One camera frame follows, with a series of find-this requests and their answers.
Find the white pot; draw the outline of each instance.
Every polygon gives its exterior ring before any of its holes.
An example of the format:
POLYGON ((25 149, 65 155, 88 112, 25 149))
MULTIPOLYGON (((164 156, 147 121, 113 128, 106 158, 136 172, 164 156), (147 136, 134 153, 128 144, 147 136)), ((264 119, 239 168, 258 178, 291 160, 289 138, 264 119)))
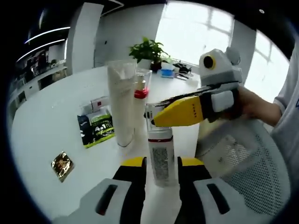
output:
POLYGON ((141 61, 137 64, 137 67, 140 69, 150 69, 151 60, 141 59, 141 61))

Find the green and black package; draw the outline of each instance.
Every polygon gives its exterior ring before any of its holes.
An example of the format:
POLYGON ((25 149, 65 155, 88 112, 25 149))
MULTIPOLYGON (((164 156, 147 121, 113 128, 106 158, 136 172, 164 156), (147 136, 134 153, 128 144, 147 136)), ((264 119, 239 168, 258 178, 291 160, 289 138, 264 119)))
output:
POLYGON ((115 136, 112 116, 108 109, 101 109, 87 115, 78 115, 77 118, 85 148, 115 136))

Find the window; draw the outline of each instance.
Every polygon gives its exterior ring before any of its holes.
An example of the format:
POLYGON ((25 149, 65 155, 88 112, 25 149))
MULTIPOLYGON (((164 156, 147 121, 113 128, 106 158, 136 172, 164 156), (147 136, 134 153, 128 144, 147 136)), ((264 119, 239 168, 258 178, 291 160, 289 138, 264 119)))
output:
POLYGON ((204 52, 229 45, 233 17, 197 3, 169 1, 159 23, 156 41, 172 58, 198 65, 204 52))
POLYGON ((285 83, 289 61, 263 33, 256 32, 253 54, 245 87, 264 100, 273 102, 285 83))

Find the gold foil packet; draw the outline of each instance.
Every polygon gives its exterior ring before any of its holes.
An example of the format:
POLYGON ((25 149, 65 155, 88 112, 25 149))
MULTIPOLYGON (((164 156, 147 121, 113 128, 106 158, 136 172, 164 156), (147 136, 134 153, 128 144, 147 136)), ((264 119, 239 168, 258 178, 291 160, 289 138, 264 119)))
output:
POLYGON ((63 182, 67 175, 74 169, 74 163, 64 151, 52 161, 52 168, 59 180, 63 182))

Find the person's arm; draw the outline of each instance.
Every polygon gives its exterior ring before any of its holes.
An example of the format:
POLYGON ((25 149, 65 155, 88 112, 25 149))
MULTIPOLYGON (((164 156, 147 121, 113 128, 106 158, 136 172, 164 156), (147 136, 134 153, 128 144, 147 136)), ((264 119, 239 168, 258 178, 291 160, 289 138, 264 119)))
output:
POLYGON ((239 88, 242 113, 248 117, 260 119, 275 126, 288 106, 298 81, 298 45, 293 50, 285 84, 274 103, 269 103, 244 87, 239 88))

